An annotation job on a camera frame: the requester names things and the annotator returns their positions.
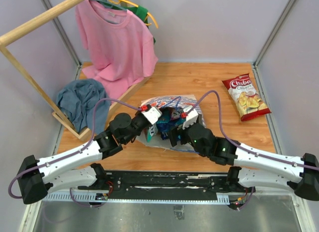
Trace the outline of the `blue snack bag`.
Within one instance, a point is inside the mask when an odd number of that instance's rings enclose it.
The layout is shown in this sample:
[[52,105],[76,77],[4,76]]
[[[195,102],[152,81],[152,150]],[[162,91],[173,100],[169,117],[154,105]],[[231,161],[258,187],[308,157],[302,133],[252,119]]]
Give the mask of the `blue snack bag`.
[[162,110],[162,116],[156,123],[162,140],[168,139],[168,132],[171,127],[178,127],[179,125],[183,124],[185,119],[180,117],[182,112],[183,109],[180,107],[166,107]]

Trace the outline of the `blue checkered paper bag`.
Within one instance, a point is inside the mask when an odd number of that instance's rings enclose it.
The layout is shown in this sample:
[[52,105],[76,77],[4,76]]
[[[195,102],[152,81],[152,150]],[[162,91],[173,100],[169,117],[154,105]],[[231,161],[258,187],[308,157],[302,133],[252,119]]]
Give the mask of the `blue checkered paper bag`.
[[142,101],[142,105],[149,104],[157,107],[162,112],[162,116],[154,125],[144,130],[136,140],[147,147],[194,153],[189,143],[184,145],[180,143],[179,135],[176,138],[177,145],[172,146],[168,134],[173,126],[181,126],[185,121],[180,118],[183,109],[192,107],[196,102],[193,94],[158,96]]

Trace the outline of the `red Chuba chips bag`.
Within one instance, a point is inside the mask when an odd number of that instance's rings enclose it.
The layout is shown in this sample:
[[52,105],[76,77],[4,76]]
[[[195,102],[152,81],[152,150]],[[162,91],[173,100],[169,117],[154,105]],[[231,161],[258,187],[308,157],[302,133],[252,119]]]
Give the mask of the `red Chuba chips bag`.
[[235,102],[241,121],[252,120],[271,113],[271,110],[254,87],[248,73],[222,80],[222,83]]

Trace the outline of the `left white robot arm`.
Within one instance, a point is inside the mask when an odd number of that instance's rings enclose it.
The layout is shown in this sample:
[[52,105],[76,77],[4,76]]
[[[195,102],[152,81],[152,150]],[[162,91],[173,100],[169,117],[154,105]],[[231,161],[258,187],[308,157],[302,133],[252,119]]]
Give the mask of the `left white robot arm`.
[[147,112],[138,112],[134,118],[127,113],[118,114],[108,128],[88,144],[61,153],[51,158],[36,159],[33,155],[24,158],[18,174],[18,185],[23,203],[40,201],[53,188],[52,180],[62,173],[89,162],[103,160],[123,149],[123,145],[139,136],[158,120]]

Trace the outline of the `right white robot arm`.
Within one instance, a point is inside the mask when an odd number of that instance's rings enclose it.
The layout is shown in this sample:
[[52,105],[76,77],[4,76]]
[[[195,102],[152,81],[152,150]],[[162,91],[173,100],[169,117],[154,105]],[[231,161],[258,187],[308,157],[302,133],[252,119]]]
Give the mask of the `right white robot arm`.
[[200,123],[171,128],[168,138],[172,146],[177,141],[190,144],[200,156],[219,165],[229,165],[226,187],[231,192],[273,187],[291,190],[302,199],[319,199],[319,161],[313,154],[285,156],[258,150],[226,136],[216,137]]

